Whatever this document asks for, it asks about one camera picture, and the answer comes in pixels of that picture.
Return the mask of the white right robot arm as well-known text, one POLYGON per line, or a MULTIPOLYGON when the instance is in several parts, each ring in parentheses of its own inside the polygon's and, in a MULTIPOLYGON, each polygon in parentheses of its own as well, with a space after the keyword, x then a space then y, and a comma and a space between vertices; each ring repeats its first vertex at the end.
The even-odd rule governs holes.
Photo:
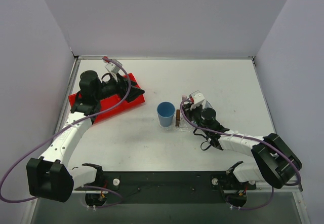
POLYGON ((265 181, 276 189, 301 183, 302 163, 279 135, 251 136, 230 130, 217 121, 213 108, 188 100, 181 102, 180 112, 195 130, 203 132, 212 147, 254 159, 253 163, 240 163, 230 169, 238 182, 265 181))

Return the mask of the blue plastic cup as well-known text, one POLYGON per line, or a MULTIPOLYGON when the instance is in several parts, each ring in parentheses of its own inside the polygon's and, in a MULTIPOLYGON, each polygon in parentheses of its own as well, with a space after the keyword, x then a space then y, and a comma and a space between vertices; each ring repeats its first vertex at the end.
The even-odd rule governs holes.
POLYGON ((161 102, 157 106, 157 115, 162 127, 169 127, 175 114, 175 106, 170 102, 161 102))

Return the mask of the clear textured holder with wood ends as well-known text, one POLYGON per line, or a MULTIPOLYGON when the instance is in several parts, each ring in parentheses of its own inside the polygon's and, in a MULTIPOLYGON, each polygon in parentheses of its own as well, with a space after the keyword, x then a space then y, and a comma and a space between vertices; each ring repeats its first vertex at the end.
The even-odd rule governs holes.
POLYGON ((191 125, 183 118, 180 109, 176 110, 175 127, 179 130, 189 130, 191 125))

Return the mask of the pink toothbrush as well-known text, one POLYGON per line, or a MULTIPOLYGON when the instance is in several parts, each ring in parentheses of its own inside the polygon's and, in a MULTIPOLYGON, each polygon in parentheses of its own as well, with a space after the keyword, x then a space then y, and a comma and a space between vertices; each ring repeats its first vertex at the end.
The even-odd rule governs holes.
POLYGON ((186 95, 182 95, 182 101, 190 101, 190 98, 186 95))

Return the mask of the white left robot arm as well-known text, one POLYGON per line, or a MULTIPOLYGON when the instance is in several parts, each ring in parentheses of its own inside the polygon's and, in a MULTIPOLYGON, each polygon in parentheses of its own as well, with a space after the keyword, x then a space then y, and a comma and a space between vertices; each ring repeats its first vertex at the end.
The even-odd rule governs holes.
POLYGON ((69 97, 71 111, 66 130, 52 141, 39 158, 27 165, 29 192, 32 196, 66 202, 72 191, 84 185, 92 189, 108 185, 102 166, 83 163, 68 168, 69 160, 85 132, 94 124, 142 104, 144 90, 132 73, 111 73, 108 81, 93 70, 80 75, 79 91, 69 97))

